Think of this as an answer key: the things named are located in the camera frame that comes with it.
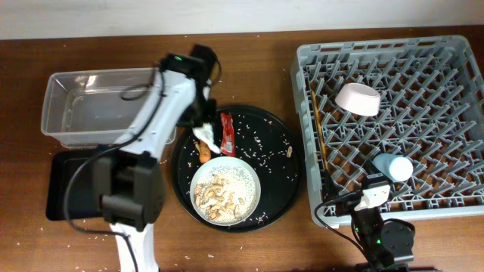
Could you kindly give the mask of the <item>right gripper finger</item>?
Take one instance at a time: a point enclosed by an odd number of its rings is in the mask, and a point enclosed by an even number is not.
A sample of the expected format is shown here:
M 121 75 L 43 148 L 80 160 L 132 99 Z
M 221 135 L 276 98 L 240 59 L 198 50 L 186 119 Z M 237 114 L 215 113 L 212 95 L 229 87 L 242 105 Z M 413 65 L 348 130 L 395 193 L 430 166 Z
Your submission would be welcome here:
M 327 169 L 325 169 L 322 173 L 322 197 L 324 199 L 330 199 L 332 197 L 338 196 L 338 190 L 334 185 L 334 181 Z
M 368 175 L 380 174 L 381 171 L 375 166 L 371 159 L 366 159 L 363 164 L 363 169 Z

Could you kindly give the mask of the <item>white tissue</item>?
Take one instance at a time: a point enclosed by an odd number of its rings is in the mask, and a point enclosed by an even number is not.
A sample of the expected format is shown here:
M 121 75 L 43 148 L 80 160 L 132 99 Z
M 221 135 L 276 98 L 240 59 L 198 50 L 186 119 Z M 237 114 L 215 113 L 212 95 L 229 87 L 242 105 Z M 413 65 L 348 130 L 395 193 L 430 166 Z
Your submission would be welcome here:
M 199 127 L 192 128 L 192 131 L 194 136 L 204 142 L 212 152 L 221 153 L 220 148 L 215 143 L 213 126 L 210 123 L 203 123 Z

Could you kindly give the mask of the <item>light blue cup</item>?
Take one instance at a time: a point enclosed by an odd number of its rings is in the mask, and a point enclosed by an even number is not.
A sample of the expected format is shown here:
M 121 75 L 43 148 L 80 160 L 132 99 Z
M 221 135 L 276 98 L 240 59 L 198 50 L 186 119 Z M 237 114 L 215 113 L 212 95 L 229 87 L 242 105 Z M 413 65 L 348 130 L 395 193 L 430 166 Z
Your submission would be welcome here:
M 393 182 L 408 180 L 414 171 L 411 161 L 404 156 L 382 153 L 374 157 L 372 163 Z

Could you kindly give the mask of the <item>orange carrot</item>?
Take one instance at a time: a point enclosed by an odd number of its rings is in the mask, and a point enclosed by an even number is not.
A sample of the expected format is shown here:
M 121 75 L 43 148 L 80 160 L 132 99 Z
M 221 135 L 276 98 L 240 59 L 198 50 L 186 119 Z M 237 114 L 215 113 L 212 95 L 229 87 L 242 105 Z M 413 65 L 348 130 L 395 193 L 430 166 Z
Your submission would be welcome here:
M 200 151 L 199 159 L 202 164 L 211 160 L 211 150 L 204 141 L 200 141 L 199 151 Z

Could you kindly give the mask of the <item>red snack wrapper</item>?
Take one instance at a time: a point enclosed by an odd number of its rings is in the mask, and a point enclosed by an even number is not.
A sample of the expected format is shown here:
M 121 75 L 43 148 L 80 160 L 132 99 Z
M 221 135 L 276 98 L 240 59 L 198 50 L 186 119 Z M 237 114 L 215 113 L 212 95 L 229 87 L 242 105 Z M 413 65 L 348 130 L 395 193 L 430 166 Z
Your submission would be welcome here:
M 235 132 L 231 114 L 221 113 L 222 144 L 221 151 L 226 156 L 236 156 Z

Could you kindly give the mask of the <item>grey plate with rice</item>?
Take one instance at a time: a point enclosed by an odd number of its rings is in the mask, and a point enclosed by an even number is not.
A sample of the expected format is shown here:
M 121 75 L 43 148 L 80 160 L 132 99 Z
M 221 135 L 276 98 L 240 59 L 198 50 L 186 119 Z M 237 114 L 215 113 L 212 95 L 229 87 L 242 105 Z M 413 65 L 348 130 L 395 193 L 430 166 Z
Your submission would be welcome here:
M 231 227 L 247 220 L 262 194 L 259 176 L 242 159 L 222 156 L 202 164 L 190 182 L 190 201 L 203 221 Z

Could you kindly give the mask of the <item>wooden chopstick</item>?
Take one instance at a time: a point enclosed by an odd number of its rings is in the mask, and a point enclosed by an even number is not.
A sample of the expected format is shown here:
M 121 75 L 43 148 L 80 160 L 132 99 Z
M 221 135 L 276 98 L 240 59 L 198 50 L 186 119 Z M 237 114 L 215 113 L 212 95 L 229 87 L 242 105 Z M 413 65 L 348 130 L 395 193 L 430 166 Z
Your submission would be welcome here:
M 314 109 L 315 124 L 316 124 L 316 128 L 317 128 L 319 144 L 320 144 L 320 147 L 321 147 L 321 157 L 322 157 L 322 160 L 323 160 L 324 170 L 327 171 L 328 170 L 327 154 L 326 154 L 326 150 L 325 150 L 322 127 L 321 127 L 321 123 L 320 123 L 321 118 L 320 118 L 319 111 L 318 111 L 316 96 L 315 96 L 315 93 L 313 91 L 311 91 L 311 99 L 312 99 L 312 104 L 313 104 L 313 109 Z

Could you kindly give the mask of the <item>clear plastic bin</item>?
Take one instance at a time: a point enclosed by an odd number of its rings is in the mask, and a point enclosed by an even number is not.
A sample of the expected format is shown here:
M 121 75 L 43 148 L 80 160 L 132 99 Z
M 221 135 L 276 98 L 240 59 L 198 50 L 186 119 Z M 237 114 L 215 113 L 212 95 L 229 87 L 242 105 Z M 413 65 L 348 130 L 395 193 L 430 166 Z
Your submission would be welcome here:
M 42 108 L 41 132 L 66 148 L 112 144 L 132 123 L 152 83 L 153 68 L 89 70 L 50 76 Z

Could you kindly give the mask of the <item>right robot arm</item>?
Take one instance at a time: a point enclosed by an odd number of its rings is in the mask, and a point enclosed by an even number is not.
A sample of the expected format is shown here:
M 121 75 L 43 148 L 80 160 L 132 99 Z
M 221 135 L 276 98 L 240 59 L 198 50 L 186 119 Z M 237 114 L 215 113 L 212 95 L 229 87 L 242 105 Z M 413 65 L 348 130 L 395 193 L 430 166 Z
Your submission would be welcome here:
M 315 208 L 314 215 L 323 207 L 334 206 L 338 215 L 351 217 L 353 238 L 334 229 L 321 217 L 316 219 L 363 254 L 366 262 L 357 264 L 357 271 L 409 271 L 408 264 L 414 260 L 415 226 L 397 218 L 382 218 L 380 207 L 389 199 L 392 181 L 372 161 L 364 163 L 364 170 L 368 175 L 359 190 L 327 197 Z

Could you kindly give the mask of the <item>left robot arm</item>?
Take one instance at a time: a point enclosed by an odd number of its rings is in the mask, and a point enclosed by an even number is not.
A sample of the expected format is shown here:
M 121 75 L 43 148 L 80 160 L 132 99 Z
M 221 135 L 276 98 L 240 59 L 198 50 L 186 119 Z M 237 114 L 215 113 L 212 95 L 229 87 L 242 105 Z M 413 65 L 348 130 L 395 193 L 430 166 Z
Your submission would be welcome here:
M 202 131 L 212 145 L 216 101 L 211 75 L 221 66 L 213 49 L 195 45 L 188 56 L 168 54 L 155 70 L 149 95 L 126 132 L 94 159 L 94 200 L 116 238 L 122 271 L 157 271 L 154 222 L 165 189 L 160 159 L 178 126 Z

